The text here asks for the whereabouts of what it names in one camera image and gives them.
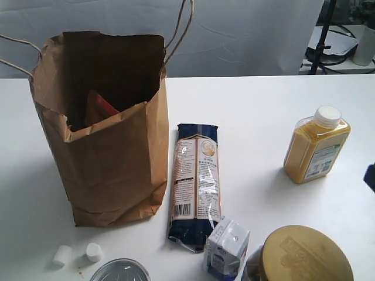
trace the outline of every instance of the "plastic bottle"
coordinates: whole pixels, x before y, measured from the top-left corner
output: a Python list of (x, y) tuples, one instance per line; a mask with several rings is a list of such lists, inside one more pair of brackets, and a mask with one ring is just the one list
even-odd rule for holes
[(330, 106), (319, 107), (314, 116), (298, 121), (284, 170), (296, 183), (328, 174), (350, 133), (341, 112)]
[(369, 19), (358, 48), (353, 57), (353, 62), (359, 66), (368, 66), (375, 56), (375, 14)]

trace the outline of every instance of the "small milk carton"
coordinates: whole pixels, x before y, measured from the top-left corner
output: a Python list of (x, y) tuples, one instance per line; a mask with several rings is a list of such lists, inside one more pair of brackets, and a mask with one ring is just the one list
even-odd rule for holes
[(249, 230), (222, 217), (206, 241), (204, 268), (218, 280), (234, 280), (245, 261), (249, 236)]

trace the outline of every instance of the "white backdrop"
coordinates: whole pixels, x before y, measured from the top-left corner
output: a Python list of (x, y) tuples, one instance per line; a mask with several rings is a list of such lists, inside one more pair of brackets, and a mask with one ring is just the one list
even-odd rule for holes
[[(323, 0), (196, 0), (186, 39), (168, 65), (170, 77), (293, 75)], [(168, 41), (181, 0), (0, 0), (0, 33), (38, 46), (62, 31), (157, 33)], [(189, 4), (182, 26), (187, 21)], [(0, 57), (31, 70), (29, 46), (0, 39)], [(19, 77), (0, 65), (0, 77)]]

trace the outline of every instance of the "spaghetti package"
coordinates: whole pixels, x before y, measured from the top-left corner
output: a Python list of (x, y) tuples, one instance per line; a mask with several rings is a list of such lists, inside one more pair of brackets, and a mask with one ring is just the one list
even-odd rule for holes
[(179, 124), (168, 238), (203, 252), (220, 221), (217, 126)]

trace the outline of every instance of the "gold lid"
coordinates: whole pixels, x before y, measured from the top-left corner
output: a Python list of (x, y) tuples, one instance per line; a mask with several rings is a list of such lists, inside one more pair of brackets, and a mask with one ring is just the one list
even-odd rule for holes
[(349, 261), (326, 235), (300, 225), (275, 230), (265, 241), (268, 281), (353, 281)]

